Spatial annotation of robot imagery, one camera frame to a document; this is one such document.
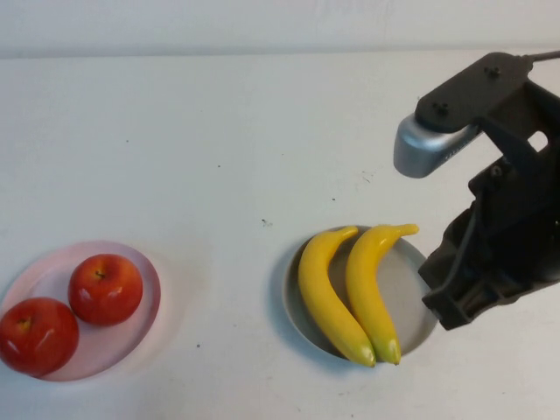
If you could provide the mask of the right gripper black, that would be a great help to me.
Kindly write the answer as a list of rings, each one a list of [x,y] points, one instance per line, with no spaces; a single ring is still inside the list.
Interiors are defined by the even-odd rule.
[[[559,152],[538,152],[521,175],[501,158],[469,184],[475,199],[443,233],[419,273],[422,300],[447,331],[559,281]]]

